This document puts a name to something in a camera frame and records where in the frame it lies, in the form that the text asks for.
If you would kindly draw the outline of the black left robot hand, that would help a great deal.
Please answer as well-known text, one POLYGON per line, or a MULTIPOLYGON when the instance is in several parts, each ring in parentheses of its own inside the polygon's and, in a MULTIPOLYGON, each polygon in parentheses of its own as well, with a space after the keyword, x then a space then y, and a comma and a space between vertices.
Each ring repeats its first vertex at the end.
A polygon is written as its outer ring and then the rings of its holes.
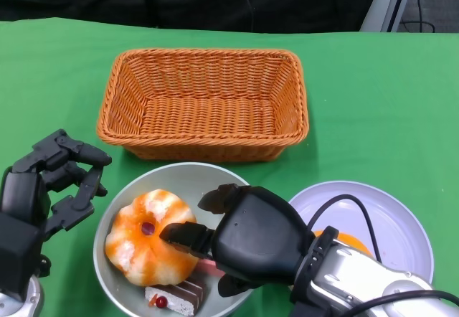
POLYGON ((111 163, 106 152, 59 129, 7 169, 1 183, 1 211, 41 227, 48 240, 94 212, 93 198, 107 194, 100 180, 111 163))

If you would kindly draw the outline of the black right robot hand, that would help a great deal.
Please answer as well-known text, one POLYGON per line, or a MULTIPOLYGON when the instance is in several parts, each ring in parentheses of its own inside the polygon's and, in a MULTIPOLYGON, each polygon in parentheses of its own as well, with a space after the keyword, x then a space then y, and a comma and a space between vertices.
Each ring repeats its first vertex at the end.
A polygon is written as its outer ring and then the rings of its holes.
POLYGON ((222 297, 270 283, 294 283, 315 236, 286 200, 261 186, 223 184, 198 206, 222 215, 215 229, 171 223, 160 238, 179 251, 213 260, 224 272, 218 282, 222 297))

